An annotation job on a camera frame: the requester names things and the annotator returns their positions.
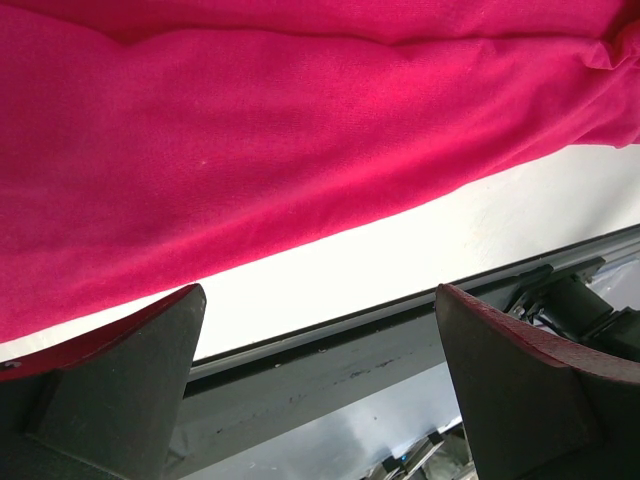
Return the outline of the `crimson pink t shirt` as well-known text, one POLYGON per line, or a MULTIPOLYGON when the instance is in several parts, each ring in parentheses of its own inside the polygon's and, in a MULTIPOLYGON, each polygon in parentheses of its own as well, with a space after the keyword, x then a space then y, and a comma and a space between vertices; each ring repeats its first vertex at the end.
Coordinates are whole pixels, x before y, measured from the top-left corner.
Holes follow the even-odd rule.
POLYGON ((5 1, 1 337, 638 140, 635 1, 5 1))

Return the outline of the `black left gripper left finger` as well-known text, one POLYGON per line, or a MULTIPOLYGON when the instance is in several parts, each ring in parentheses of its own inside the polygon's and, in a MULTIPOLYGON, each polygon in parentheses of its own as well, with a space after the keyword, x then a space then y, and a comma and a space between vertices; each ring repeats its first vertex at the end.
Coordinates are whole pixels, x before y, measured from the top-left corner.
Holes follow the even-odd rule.
POLYGON ((2 478, 160 478, 205 308, 188 285, 2 362, 2 478))

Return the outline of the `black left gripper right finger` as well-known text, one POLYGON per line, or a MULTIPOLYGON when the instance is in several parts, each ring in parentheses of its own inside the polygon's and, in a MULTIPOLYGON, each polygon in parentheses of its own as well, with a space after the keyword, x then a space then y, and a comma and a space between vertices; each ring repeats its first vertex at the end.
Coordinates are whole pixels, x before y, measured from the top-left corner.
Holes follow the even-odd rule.
POLYGON ((448 284, 435 313, 479 478, 638 478, 638 363, 448 284))

